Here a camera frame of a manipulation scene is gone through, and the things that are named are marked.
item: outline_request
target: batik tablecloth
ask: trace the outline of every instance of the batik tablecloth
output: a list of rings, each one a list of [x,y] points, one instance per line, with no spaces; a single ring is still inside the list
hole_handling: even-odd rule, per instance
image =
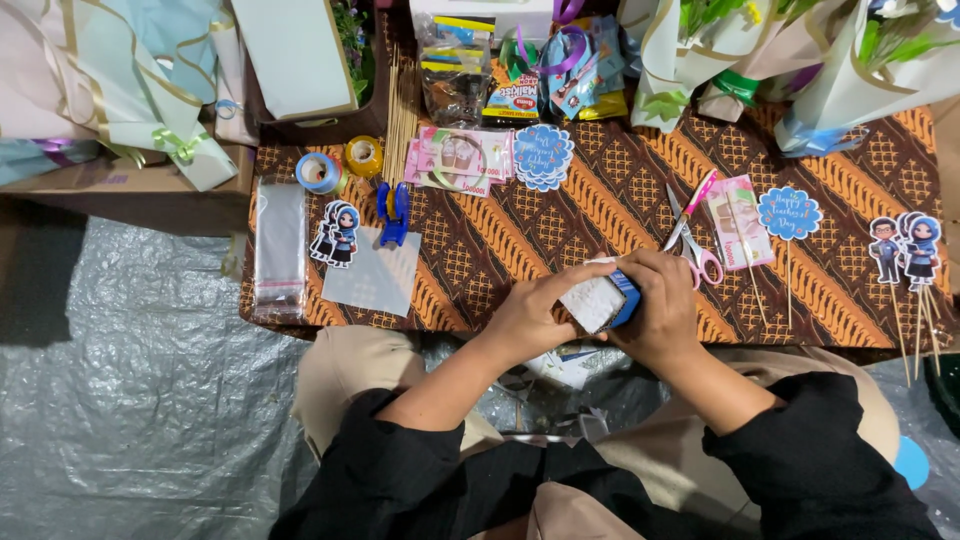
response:
[[[567,123],[576,141],[569,178],[547,193],[510,181],[483,199],[429,187],[412,188],[410,230],[422,233],[420,262],[406,317],[321,299],[325,265],[309,259],[308,302],[302,317],[253,318],[252,265],[245,272],[241,315],[264,326],[371,325],[393,329],[477,331],[503,302],[511,283],[557,272],[597,252],[627,254],[656,248],[669,235],[673,216],[664,186],[689,195],[712,167],[720,178],[749,174],[754,188],[792,185],[805,189],[824,212],[820,230],[793,240],[789,268],[793,325],[787,325],[786,243],[772,238],[777,259],[755,268],[768,325],[764,325],[746,270],[727,273],[716,286],[696,293],[698,334],[708,343],[810,344],[898,348],[894,299],[876,282],[876,262],[867,253],[870,221],[905,210],[941,215],[935,142],[927,108],[909,110],[868,125],[857,149],[826,158],[781,158],[773,127],[778,105],[747,110],[737,124],[714,122],[688,111],[677,130],[633,131],[623,119]],[[292,175],[307,151],[339,155],[340,147],[261,146],[260,174]],[[379,226],[375,186],[353,178],[342,198],[360,210],[363,225]],[[328,197],[308,194],[309,231],[317,230]],[[690,222],[693,235],[713,246],[711,223],[701,207]],[[255,227],[251,212],[251,231]],[[247,261],[253,260],[253,234]],[[933,298],[937,327],[957,328],[950,308],[947,252]],[[913,344],[917,295],[901,283],[896,302],[904,337]],[[924,331],[923,347],[929,348]]]

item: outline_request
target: scissors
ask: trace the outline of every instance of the scissors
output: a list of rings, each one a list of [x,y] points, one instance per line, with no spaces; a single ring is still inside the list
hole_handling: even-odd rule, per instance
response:
[[[669,185],[666,187],[666,195],[670,198],[670,207],[673,208],[674,218],[679,218],[683,209],[677,202],[677,196],[673,194],[673,189]],[[723,280],[723,267],[720,265],[720,261],[713,253],[700,247],[700,244],[693,239],[689,223],[684,221],[679,224],[679,227],[680,238],[684,241],[684,248],[680,251],[680,254],[690,263],[690,271],[693,272],[693,289],[700,288],[701,279],[711,285],[720,283]],[[716,270],[716,279],[710,277],[708,266],[711,264]]]

